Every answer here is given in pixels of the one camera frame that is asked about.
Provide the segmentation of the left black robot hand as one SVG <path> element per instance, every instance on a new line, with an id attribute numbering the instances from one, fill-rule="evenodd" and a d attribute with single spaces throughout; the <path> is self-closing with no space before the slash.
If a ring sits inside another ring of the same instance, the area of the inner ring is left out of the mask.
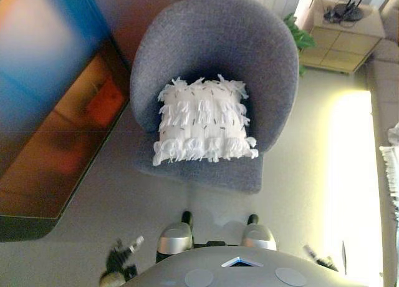
<path id="1" fill-rule="evenodd" d="M 123 286 L 138 275 L 135 264 L 124 266 L 131 255 L 136 253 L 144 242 L 144 237 L 139 236 L 130 245 L 124 247 L 121 239 L 109 251 L 105 263 L 106 270 L 101 274 L 99 286 Z"/>

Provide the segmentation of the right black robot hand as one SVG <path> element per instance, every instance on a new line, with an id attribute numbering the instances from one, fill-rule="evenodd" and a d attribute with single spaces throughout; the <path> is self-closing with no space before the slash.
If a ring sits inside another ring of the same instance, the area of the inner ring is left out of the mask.
<path id="1" fill-rule="evenodd" d="M 304 245 L 304 250 L 313 259 L 313 261 L 315 263 L 317 263 L 318 265 L 338 272 L 338 268 L 334 264 L 331 257 L 327 256 L 325 258 L 322 258 L 322 257 L 318 256 L 317 253 L 309 245 Z"/>

